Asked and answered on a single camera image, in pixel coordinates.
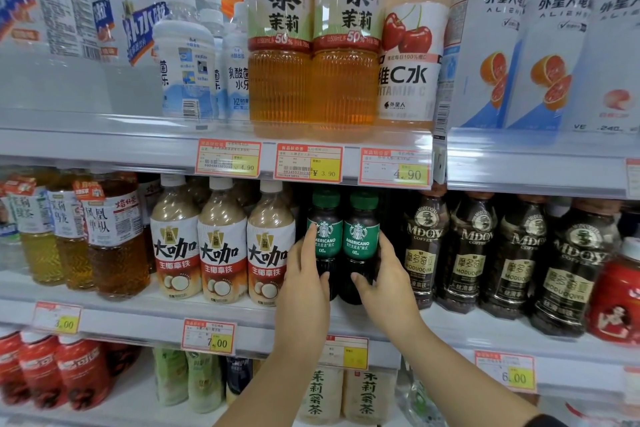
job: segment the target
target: beverage bottle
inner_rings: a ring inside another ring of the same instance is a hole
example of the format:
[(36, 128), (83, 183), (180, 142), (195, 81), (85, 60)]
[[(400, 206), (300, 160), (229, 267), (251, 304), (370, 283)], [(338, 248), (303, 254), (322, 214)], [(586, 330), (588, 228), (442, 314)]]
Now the beverage bottle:
[(251, 120), (307, 121), (313, 0), (245, 2)]
[(20, 332), (20, 368), (36, 408), (55, 408), (67, 403), (67, 389), (56, 365), (58, 338), (31, 330)]
[(496, 128), (525, 0), (453, 0), (436, 95), (434, 178), (444, 182), (447, 131)]
[(215, 41), (197, 21), (195, 0), (166, 0), (169, 14), (154, 26), (165, 117), (213, 118)]
[(227, 119), (227, 68), (224, 51), (222, 49), (224, 36), (224, 22), (222, 12), (213, 9), (200, 11), (200, 24), (209, 29), (215, 41), (216, 61), (211, 80), (211, 104), (213, 106), (213, 118)]
[(2, 7), (2, 107), (111, 112), (91, 0), (3, 0)]
[(380, 124), (433, 129), (452, 0), (386, 0), (378, 86)]
[(93, 283), (107, 298), (134, 296), (149, 284), (138, 185), (92, 165), (92, 181), (76, 181), (83, 205)]
[(545, 334), (580, 337), (593, 286), (620, 245), (620, 201), (576, 197), (553, 230), (536, 284), (531, 325)]
[[(386, 424), (396, 404), (396, 376), (395, 373), (344, 370), (342, 412), (347, 420), (361, 425)], [(376, 394), (364, 396), (362, 393), (368, 388)]]
[(363, 275), (370, 284), (376, 274), (380, 220), (376, 216), (378, 195), (369, 191), (355, 191), (349, 198), (351, 212), (344, 220), (342, 256), (339, 264), (338, 295), (349, 304), (362, 304), (351, 273)]
[(315, 0), (308, 118), (342, 129), (342, 138), (346, 127), (340, 125), (372, 125), (376, 117), (384, 3)]
[(240, 204), (247, 216), (251, 214), (255, 205), (260, 201), (260, 182), (253, 179), (234, 179), (234, 187), (231, 190), (238, 204)]
[(58, 336), (56, 363), (74, 410), (100, 405), (111, 391), (107, 362), (98, 341), (80, 334)]
[(125, 0), (122, 24), (127, 35), (127, 59), (136, 70), (141, 91), (146, 92), (147, 115), (162, 116), (163, 88), (154, 49), (153, 29), (169, 13), (166, 0)]
[(18, 173), (19, 167), (0, 167), (0, 256), (4, 268), (13, 271), (20, 271), (26, 266), (15, 214), (5, 187), (6, 181)]
[(307, 229), (316, 223), (316, 267), (318, 274), (329, 272), (329, 300), (338, 294), (338, 255), (342, 249), (342, 218), (338, 213), (340, 193), (332, 188), (314, 190), (313, 208), (307, 216)]
[(249, 49), (247, 47), (247, 5), (234, 4), (233, 22), (223, 40), (227, 78), (227, 115), (230, 120), (249, 120)]
[(435, 295), (438, 259), (449, 231), (447, 188), (434, 183), (431, 190), (412, 191), (404, 213), (406, 251), (402, 259), (411, 279), (418, 309), (431, 307)]
[(275, 306), (287, 255), (296, 241), (296, 222), (280, 196), (282, 181), (260, 180), (260, 192), (246, 225), (249, 296), (257, 304)]
[(186, 193), (184, 176), (160, 174), (164, 192), (151, 213), (156, 271), (161, 292), (172, 299), (202, 290), (198, 248), (199, 210)]
[(256, 360), (229, 356), (227, 359), (227, 405), (235, 402), (253, 378)]
[(60, 265), (69, 289), (92, 289), (93, 273), (88, 256), (82, 204), (74, 192), (74, 182), (90, 181), (89, 173), (77, 164), (58, 164), (60, 175), (47, 186), (53, 216)]
[(202, 207), (211, 197), (209, 178), (204, 176), (189, 176), (186, 193), (191, 197), (198, 209), (202, 211)]
[(210, 177), (211, 197), (198, 218), (205, 299), (230, 304), (248, 289), (246, 213), (232, 194), (230, 178)]
[(636, 0), (595, 0), (582, 52), (573, 71), (561, 129), (629, 134), (640, 127), (636, 67), (640, 41)]
[(451, 214), (436, 297), (445, 309), (466, 314), (476, 308), (480, 277), (497, 225), (489, 202), (492, 196), (492, 192), (466, 191)]
[(170, 407), (189, 397), (189, 367), (184, 351), (154, 348), (156, 395), (158, 402)]
[(589, 332), (605, 341), (640, 344), (640, 239), (626, 237), (604, 266), (591, 296)]
[(35, 282), (44, 286), (57, 286), (64, 280), (46, 188), (55, 178), (56, 173), (46, 167), (24, 167), (20, 176), (4, 185), (29, 272)]
[(594, 0), (528, 0), (499, 126), (557, 130)]
[(222, 370), (218, 356), (187, 351), (189, 366), (189, 406), (197, 414), (206, 414), (222, 404)]
[(205, 0), (209, 9), (219, 10), (222, 12), (222, 0)]
[(318, 367), (298, 409), (297, 420), (311, 425), (332, 425), (340, 420), (344, 372)]
[(151, 239), (151, 213), (162, 194), (159, 174), (149, 172), (138, 172), (138, 199), (140, 200), (140, 214), (142, 215), (142, 236), (145, 239), (145, 250), (147, 251), (147, 263), (149, 273), (156, 271), (156, 254), (154, 253), (154, 243)]
[(0, 398), (5, 405), (18, 405), (31, 397), (18, 361), (20, 347), (18, 329), (0, 326)]
[(496, 318), (522, 315), (538, 250), (547, 240), (545, 201), (545, 196), (519, 194), (500, 221), (495, 253), (484, 269), (480, 292), (480, 307)]
[(98, 34), (100, 59), (106, 75), (113, 112), (128, 115), (159, 115), (160, 90), (140, 84), (138, 68), (127, 58), (124, 20), (125, 0), (91, 0)]

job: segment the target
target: person's left hand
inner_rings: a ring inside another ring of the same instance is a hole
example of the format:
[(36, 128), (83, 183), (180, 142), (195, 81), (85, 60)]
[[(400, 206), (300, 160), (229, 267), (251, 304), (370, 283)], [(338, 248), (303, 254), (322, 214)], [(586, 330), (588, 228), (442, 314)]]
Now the person's left hand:
[(276, 331), (273, 350), (289, 358), (320, 359), (329, 331), (329, 272), (318, 277), (316, 224), (289, 250), (287, 272), (276, 299)]

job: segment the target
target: green label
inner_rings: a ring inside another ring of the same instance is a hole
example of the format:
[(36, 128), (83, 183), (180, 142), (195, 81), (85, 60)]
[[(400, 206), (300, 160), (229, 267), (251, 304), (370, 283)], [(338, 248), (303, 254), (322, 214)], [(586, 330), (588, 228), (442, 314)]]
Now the green label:
[(316, 223), (316, 257), (335, 257), (340, 253), (342, 245), (342, 221), (329, 223), (321, 220), (318, 222), (307, 220), (307, 229), (311, 223)]
[(346, 223), (342, 236), (342, 249), (348, 257), (367, 260), (373, 257), (378, 247), (380, 225), (365, 227), (362, 223)]

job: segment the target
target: person's right hand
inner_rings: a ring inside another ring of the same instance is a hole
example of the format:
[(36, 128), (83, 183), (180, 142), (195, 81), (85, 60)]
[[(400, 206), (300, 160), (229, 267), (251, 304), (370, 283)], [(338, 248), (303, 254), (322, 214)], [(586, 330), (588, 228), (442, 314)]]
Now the person's right hand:
[(418, 306), (413, 297), (409, 274), (404, 270), (394, 252), (394, 246), (380, 232), (381, 263), (376, 285), (354, 272), (351, 280), (355, 284), (367, 314), (392, 341), (415, 333), (417, 326), (424, 327)]

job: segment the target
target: price tag holder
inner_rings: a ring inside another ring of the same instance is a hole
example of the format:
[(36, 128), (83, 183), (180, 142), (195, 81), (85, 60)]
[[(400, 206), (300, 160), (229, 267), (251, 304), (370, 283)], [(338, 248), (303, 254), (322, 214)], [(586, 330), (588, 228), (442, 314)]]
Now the price tag holder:
[(420, 151), (363, 147), (358, 184), (429, 189), (429, 157)]
[(640, 407), (640, 367), (625, 366), (625, 403)]
[(626, 160), (627, 198), (640, 199), (640, 159)]
[(273, 177), (292, 181), (342, 182), (343, 147), (278, 144)]
[(258, 177), (260, 142), (244, 140), (200, 139), (196, 174), (222, 177)]
[(55, 302), (37, 302), (33, 311), (31, 326), (36, 329), (53, 331), (57, 334), (77, 334), (80, 327), (82, 307), (58, 304)]
[(236, 354), (236, 323), (184, 319), (182, 349), (217, 355)]
[(513, 391), (538, 392), (533, 356), (476, 351), (476, 366)]
[(369, 368), (369, 340), (353, 336), (328, 335), (318, 363), (340, 368)]

